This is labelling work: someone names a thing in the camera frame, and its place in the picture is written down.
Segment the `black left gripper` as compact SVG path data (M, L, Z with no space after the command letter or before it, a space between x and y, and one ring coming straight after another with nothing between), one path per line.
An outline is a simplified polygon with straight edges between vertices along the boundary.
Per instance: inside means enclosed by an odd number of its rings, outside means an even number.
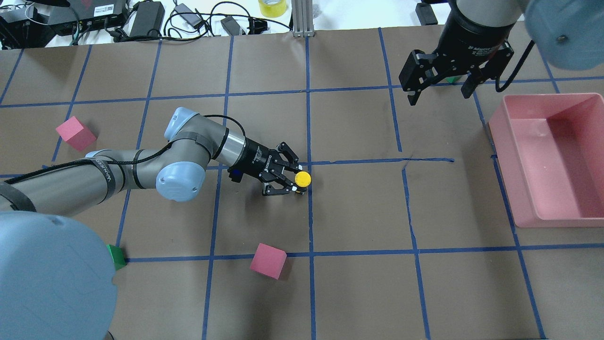
M302 171L299 157L287 142L281 142L276 149L246 138L239 159L228 169L238 169L243 175L254 177L263 183L263 196L282 196L291 193L304 195L308 187L294 186L285 172Z

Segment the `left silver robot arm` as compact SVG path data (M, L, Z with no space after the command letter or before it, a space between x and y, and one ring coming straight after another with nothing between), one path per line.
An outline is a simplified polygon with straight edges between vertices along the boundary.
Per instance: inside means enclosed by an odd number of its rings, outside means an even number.
M158 149L99 149L1 182L1 338L108 340L118 307L119 248L82 215L126 191L172 203L202 191L209 164L257 179L263 196L302 195L311 175L287 142L267 147L180 106Z

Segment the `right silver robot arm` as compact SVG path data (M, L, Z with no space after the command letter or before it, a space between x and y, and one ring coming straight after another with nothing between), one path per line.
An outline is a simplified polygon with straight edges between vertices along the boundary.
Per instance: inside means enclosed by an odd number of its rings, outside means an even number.
M450 13L433 52L412 50L399 74L414 106L428 87L447 77L466 76L469 98L493 80L501 93L538 47L553 67L588 70L603 63L604 4L601 0L451 0ZM530 41L505 83L501 76L515 54L509 35L520 17Z

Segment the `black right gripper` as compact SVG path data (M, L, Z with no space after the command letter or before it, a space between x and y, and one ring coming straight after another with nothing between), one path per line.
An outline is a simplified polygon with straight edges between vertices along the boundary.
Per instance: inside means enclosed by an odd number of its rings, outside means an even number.
M415 106L427 87L448 76L467 75L461 87L464 99L486 80L499 78L515 53L507 41L514 25L480 23L470 13L452 9L436 49L412 50L399 74L409 104Z

